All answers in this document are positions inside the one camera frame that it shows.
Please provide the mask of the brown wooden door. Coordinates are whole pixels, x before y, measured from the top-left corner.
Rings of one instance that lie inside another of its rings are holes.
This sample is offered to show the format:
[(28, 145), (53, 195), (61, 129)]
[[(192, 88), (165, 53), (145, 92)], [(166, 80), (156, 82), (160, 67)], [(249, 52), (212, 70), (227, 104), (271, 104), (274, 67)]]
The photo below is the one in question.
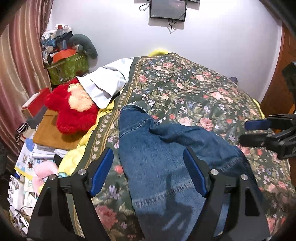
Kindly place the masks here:
[[(272, 78), (271, 84), (263, 98), (263, 113), (269, 113), (268, 118), (291, 118), (295, 120), (295, 113), (288, 113), (283, 107), (285, 93), (290, 93), (287, 89), (286, 81), (282, 75), (282, 70), (291, 62), (295, 62), (295, 40), (293, 35), (286, 27), (283, 27), (280, 55), (278, 58), (276, 70)], [(288, 159), (290, 164), (290, 178), (293, 186), (295, 186), (295, 158)]]

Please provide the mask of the blue denim jacket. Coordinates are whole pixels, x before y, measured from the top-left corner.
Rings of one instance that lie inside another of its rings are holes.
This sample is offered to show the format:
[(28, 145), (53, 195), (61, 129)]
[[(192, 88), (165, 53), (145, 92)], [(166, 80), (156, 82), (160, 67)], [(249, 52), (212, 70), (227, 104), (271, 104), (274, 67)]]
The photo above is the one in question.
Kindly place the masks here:
[(191, 147), (210, 168), (227, 176), (246, 174), (264, 202), (243, 152), (198, 126), (159, 123), (136, 105), (119, 115), (119, 159), (145, 240), (186, 240), (204, 205), (184, 164)]

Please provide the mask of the brown wooden board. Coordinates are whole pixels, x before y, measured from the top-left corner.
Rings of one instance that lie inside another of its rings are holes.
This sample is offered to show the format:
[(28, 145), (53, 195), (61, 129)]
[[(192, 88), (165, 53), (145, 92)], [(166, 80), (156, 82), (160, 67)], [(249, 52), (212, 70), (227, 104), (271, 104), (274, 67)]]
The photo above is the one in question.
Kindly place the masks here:
[(62, 150), (75, 149), (85, 133), (62, 134), (56, 127), (57, 112), (47, 110), (33, 137), (35, 144)]

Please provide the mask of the orange box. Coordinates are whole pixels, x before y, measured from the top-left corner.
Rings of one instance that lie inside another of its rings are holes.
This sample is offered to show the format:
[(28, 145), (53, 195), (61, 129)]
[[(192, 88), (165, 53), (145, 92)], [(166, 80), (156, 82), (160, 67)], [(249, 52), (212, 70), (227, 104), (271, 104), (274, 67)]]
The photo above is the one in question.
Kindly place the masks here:
[(76, 54), (76, 50), (75, 49), (66, 49), (66, 50), (61, 50), (59, 52), (57, 52), (52, 58), (53, 58), (53, 62), (56, 63), (58, 61), (60, 61), (61, 59), (65, 59), (68, 57), (71, 57), (72, 55)]

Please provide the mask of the striped pink curtain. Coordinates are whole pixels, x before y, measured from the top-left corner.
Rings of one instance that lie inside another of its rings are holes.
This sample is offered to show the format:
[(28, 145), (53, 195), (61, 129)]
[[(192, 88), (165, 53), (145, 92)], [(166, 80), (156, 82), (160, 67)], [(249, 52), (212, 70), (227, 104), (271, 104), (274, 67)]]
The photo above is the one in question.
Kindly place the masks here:
[(53, 1), (17, 1), (1, 23), (1, 144), (15, 160), (20, 146), (17, 127), (25, 121), (22, 105), (38, 90), (50, 87), (40, 39)]

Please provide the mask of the white pillow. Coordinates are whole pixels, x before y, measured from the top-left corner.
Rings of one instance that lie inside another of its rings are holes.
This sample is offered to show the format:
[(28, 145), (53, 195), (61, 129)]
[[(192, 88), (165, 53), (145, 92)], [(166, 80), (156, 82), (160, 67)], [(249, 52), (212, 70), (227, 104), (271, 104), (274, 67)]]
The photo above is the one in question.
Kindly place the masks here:
[(77, 79), (98, 108), (104, 109), (128, 83), (132, 63), (133, 58), (122, 58)]

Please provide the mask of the yellow blanket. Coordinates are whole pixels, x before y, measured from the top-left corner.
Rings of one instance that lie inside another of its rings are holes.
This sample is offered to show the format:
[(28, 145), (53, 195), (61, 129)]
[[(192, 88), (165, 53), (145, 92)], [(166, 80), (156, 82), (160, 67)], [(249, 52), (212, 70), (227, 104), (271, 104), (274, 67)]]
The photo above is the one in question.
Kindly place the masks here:
[(214, 83), (229, 80), (207, 67), (184, 59), (175, 53), (154, 52), (149, 56), (134, 57), (128, 83), (112, 97), (109, 105), (97, 114), (96, 123), (82, 137), (78, 146), (70, 150), (59, 166), (59, 176), (66, 177), (78, 167), (88, 166), (105, 147), (114, 151), (114, 161), (107, 176), (108, 182), (127, 184), (118, 157), (119, 112), (127, 104), (145, 109), (157, 124), (174, 123), (177, 117), (178, 88), (183, 72), (189, 67), (202, 75), (202, 80)]

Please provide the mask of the pink plush toy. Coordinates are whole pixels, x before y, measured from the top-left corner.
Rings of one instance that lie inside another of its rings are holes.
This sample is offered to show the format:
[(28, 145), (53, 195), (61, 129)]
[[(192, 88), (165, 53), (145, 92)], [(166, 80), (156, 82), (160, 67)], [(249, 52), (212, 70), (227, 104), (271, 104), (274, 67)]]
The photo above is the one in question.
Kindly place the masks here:
[(34, 167), (34, 173), (32, 185), (34, 192), (39, 195), (45, 183), (44, 179), (48, 178), (51, 174), (58, 174), (58, 167), (54, 162), (44, 161)]

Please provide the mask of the red plush toy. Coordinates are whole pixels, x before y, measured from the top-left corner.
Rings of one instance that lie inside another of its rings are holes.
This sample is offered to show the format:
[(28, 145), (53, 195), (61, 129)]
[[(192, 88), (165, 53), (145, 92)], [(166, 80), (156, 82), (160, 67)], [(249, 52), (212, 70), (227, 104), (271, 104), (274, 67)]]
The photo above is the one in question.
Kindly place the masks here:
[(45, 106), (57, 112), (56, 127), (65, 135), (87, 132), (96, 123), (99, 112), (76, 77), (48, 94)]

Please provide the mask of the red box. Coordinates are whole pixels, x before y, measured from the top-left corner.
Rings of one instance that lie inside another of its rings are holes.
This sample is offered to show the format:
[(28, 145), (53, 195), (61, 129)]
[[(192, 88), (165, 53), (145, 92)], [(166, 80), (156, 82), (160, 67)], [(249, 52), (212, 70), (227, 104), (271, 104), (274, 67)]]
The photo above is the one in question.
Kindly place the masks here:
[(47, 87), (33, 94), (21, 108), (23, 116), (25, 118), (33, 118), (44, 106), (45, 98), (50, 92), (50, 89)]

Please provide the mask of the green floral bedspread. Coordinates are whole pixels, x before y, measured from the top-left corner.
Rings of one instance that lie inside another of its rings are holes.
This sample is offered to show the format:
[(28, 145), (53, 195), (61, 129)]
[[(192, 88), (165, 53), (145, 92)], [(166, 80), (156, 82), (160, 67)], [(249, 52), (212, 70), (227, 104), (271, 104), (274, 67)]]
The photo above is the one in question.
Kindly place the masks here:
[[(260, 105), (238, 85), (229, 80), (209, 83), (202, 73), (189, 67), (183, 72), (178, 88), (177, 117), (174, 123), (200, 126), (237, 145), (245, 121), (263, 118)], [(111, 240), (142, 240), (144, 238), (127, 184), (106, 182), (92, 202)]]

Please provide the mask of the black wall monitor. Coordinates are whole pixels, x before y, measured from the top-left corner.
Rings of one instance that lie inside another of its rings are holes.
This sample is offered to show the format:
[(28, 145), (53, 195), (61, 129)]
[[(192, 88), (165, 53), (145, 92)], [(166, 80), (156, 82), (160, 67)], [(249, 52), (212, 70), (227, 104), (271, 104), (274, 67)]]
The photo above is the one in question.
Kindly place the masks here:
[(197, 3), (197, 4), (200, 3), (200, 0), (186, 0), (186, 1), (193, 2), (193, 3)]
[(151, 0), (149, 16), (157, 19), (185, 21), (187, 2), (179, 0)]

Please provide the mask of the green floral storage box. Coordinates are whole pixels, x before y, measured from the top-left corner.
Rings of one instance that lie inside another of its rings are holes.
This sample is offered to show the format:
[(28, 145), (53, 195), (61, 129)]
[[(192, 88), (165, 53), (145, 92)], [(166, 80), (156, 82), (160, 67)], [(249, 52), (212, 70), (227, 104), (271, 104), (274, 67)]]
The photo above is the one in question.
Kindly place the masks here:
[(47, 66), (52, 85), (67, 82), (76, 76), (89, 72), (88, 60), (85, 54), (76, 53), (68, 58), (61, 59)]

